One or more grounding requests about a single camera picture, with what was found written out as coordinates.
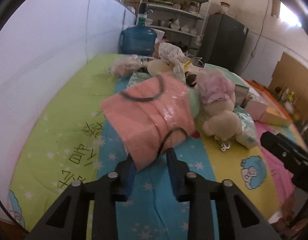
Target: pink hat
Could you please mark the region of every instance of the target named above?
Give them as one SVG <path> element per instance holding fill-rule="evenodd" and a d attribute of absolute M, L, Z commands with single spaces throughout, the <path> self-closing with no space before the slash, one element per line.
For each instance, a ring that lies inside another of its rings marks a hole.
<path fill-rule="evenodd" d="M 201 71 L 197 76 L 198 92 L 204 105 L 219 100 L 228 100 L 235 84 L 221 73 Z"/>

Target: water jug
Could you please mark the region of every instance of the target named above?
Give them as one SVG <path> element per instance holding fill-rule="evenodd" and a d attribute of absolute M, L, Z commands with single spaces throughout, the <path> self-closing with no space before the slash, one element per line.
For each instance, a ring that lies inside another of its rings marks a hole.
<path fill-rule="evenodd" d="M 151 56 L 154 52 L 154 44 L 157 34 L 152 29 L 145 26 L 146 6 L 142 4 L 138 12 L 138 25 L 122 31 L 123 54 L 137 54 Z"/>

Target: teddy bear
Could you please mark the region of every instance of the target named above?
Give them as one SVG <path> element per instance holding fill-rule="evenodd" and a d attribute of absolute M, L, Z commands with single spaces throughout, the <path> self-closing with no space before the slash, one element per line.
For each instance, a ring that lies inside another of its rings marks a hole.
<path fill-rule="evenodd" d="M 203 123 L 203 132 L 215 136 L 221 143 L 221 151 L 230 148 L 228 140 L 242 133 L 242 124 L 235 107 L 235 84 L 220 69 L 200 71 L 197 89 L 205 113 L 210 117 Z"/>

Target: screw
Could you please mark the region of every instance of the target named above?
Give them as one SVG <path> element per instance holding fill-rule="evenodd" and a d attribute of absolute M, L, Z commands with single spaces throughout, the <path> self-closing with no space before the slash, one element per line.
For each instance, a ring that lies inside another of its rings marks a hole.
<path fill-rule="evenodd" d="M 223 181 L 224 186 L 227 187 L 232 187 L 233 186 L 233 181 L 231 181 L 230 179 L 226 179 Z"/>
<path fill-rule="evenodd" d="M 191 178 L 191 179 L 196 178 L 196 173 L 193 171 L 189 171 L 186 173 L 186 177 Z"/>
<path fill-rule="evenodd" d="M 72 182 L 72 186 L 73 187 L 78 187 L 78 186 L 80 186 L 81 185 L 81 181 L 80 180 L 74 180 L 73 182 Z"/>
<path fill-rule="evenodd" d="M 112 171 L 112 172 L 108 173 L 107 176 L 110 177 L 111 179 L 113 179 L 113 178 L 116 178 L 118 176 L 118 173 L 116 171 Z"/>

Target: black cable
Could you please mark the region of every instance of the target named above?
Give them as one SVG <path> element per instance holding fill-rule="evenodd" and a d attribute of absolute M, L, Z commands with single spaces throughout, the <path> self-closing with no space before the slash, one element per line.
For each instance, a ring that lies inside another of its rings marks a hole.
<path fill-rule="evenodd" d="M 12 222 L 14 222 L 18 227 L 20 227 L 26 234 L 29 234 L 29 232 L 25 228 L 23 228 L 21 224 L 19 224 L 17 220 L 11 216 L 11 214 L 9 214 L 9 212 L 7 211 L 7 209 L 5 208 L 5 206 L 3 205 L 1 201 L 0 201 L 0 207 Z"/>
<path fill-rule="evenodd" d="M 130 101 L 134 101 L 134 102 L 149 102 L 149 101 L 154 101 L 158 98 L 161 97 L 161 95 L 164 93 L 165 91 L 165 85 L 164 85 L 164 80 L 160 75 L 157 75 L 156 78 L 158 78 L 158 82 L 159 82 L 159 92 L 157 95 L 150 97 L 150 98 L 136 98 L 136 97 L 132 97 L 130 95 L 128 95 L 125 91 L 121 92 L 121 95 L 124 96 L 126 99 L 130 100 Z"/>
<path fill-rule="evenodd" d="M 268 10 L 268 8 L 269 8 L 269 5 L 270 5 L 270 0 L 267 1 L 267 9 L 266 9 L 265 14 L 264 14 L 264 18 L 263 18 L 263 22 L 262 22 L 262 29 L 261 29 L 259 38 L 258 38 L 258 40 L 257 40 L 256 43 L 255 43 L 255 47 L 254 47 L 253 51 L 251 52 L 250 59 L 248 60 L 248 62 L 247 62 L 247 64 L 245 65 L 245 67 L 241 70 L 240 75 L 243 73 L 243 71 L 244 71 L 244 70 L 246 69 L 246 67 L 249 65 L 249 63 L 250 63 L 250 61 L 251 61 L 251 59 L 252 59 L 252 55 L 253 55 L 253 53 L 254 53 L 255 50 L 256 50 L 256 47 L 257 47 L 257 45 L 258 45 L 259 39 L 260 39 L 261 34 L 262 34 L 262 31 L 263 31 L 264 21 L 265 21 L 265 18 L 266 18 L 266 16 L 267 16 L 267 10 Z"/>
<path fill-rule="evenodd" d="M 182 127 L 175 127 L 175 128 L 173 128 L 172 130 L 170 130 L 170 131 L 167 133 L 167 135 L 165 135 L 163 141 L 161 142 L 161 145 L 160 145 L 160 147 L 159 147 L 159 149 L 158 149 L 158 152 L 157 152 L 156 159 L 158 159 L 159 156 L 161 155 L 161 151 L 162 151 L 162 149 L 163 149 L 163 147 L 164 147 L 164 144 L 166 143 L 167 139 L 168 139 L 168 138 L 172 135 L 172 133 L 175 132 L 175 131 L 180 131 L 180 132 L 182 132 L 182 133 L 185 135 L 186 138 L 189 136 L 189 135 L 187 134 L 187 132 L 186 132 Z"/>

